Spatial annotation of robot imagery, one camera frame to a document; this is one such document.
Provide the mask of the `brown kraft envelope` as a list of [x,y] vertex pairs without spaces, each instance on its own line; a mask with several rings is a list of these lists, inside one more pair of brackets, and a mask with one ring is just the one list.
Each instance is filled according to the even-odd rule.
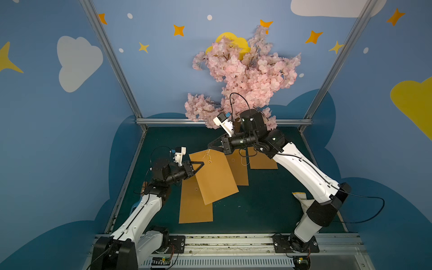
[[248,186],[248,163],[246,150],[235,150],[231,155],[226,155],[234,180],[238,186]]
[[213,205],[205,205],[196,177],[182,181],[179,224],[213,221]]
[[205,205],[239,192],[224,153],[205,150],[189,155],[191,161],[204,162],[196,179]]

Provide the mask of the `brown kraft file bag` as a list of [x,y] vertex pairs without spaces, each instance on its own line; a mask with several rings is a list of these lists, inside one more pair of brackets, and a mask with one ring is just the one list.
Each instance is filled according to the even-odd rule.
[[248,147],[249,165],[251,169],[271,170],[278,169],[277,163],[267,155],[256,151],[253,147]]

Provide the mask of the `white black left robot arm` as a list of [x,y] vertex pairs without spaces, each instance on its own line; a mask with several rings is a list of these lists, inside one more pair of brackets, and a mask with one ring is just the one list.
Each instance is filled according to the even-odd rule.
[[138,206],[116,231],[96,241],[88,269],[137,270],[153,253],[182,254],[183,236],[171,237],[165,227],[147,227],[167,202],[171,186],[195,176],[203,166],[204,162],[189,160],[155,162]]

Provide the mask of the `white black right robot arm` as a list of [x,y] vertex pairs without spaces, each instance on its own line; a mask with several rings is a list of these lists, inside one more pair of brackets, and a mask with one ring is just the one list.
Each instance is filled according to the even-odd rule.
[[319,170],[280,130],[268,131],[263,114],[257,109],[240,114],[241,132],[235,132],[231,119],[223,112],[213,121],[226,134],[210,143],[210,149],[230,155],[237,149],[252,147],[288,170],[313,196],[313,203],[290,235],[292,248],[305,250],[312,237],[337,216],[351,192],[350,186],[339,184]]

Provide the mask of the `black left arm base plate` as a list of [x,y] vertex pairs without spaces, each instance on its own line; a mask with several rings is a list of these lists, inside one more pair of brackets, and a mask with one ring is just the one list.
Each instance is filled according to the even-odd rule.
[[185,252],[186,236],[170,235],[167,244],[156,249],[153,254],[183,254]]

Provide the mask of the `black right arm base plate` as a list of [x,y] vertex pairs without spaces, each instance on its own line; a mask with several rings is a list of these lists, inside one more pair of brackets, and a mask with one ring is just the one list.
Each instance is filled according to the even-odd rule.
[[319,253],[320,249],[313,236],[308,242],[302,242],[295,235],[274,234],[273,246],[276,253]]

